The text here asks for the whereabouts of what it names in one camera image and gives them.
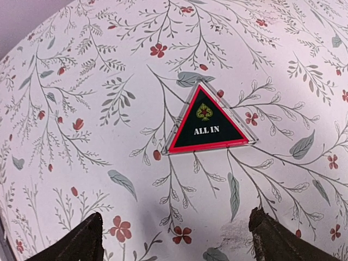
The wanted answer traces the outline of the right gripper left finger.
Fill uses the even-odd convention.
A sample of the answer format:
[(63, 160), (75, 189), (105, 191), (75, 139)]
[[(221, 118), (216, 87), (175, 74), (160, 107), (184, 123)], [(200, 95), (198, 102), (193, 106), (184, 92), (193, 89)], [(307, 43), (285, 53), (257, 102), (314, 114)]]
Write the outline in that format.
[(102, 233), (102, 215), (95, 212), (55, 244), (28, 260), (103, 260)]

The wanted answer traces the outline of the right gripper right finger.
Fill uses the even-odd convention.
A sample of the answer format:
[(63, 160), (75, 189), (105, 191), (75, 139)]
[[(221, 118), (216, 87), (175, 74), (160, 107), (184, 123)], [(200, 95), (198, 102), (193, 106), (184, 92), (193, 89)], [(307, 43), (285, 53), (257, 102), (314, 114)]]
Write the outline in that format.
[(337, 260), (338, 258), (298, 238), (263, 208), (252, 209), (248, 222), (256, 260)]

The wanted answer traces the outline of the red black triangular card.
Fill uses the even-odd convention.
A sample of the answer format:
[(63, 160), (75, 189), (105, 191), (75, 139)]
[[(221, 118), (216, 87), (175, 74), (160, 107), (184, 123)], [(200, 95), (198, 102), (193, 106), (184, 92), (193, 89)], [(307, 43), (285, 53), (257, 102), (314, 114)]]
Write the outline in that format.
[(208, 82), (198, 80), (161, 154), (183, 154), (254, 145), (259, 139)]

